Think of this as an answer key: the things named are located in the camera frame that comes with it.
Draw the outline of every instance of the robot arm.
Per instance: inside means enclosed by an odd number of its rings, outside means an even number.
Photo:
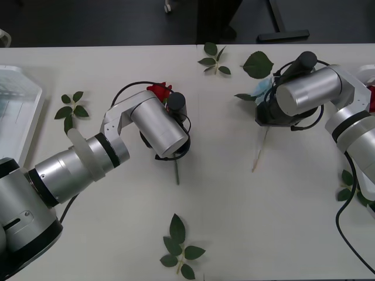
[[[327,66],[277,87],[275,99],[287,116],[298,116],[332,102],[337,108],[325,126],[342,153],[348,152],[357,168],[366,198],[375,200],[375,116],[369,114],[371,92],[366,85],[375,66],[362,66],[352,74],[340,66]]]
[[[69,130],[73,146],[28,172],[13,159],[0,160],[0,280],[27,266],[59,239],[63,227],[54,206],[129,159],[120,133],[133,122],[160,157],[173,154],[189,139],[156,96],[143,91],[110,108],[96,136],[85,140],[78,131]]]

